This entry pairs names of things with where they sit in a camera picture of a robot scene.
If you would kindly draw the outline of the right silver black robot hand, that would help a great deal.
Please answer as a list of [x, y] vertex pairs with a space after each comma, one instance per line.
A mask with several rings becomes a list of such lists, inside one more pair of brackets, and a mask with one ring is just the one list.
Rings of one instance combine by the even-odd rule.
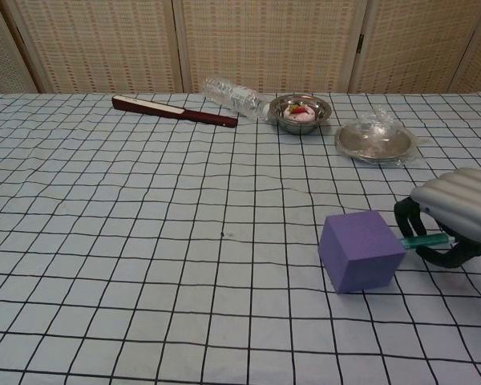
[[426, 235], [421, 215], [432, 217], [439, 228], [455, 239], [440, 253], [426, 246], [415, 248], [421, 259], [438, 267], [459, 268], [481, 256], [481, 170], [459, 168], [429, 180], [394, 204], [394, 217], [404, 237]]

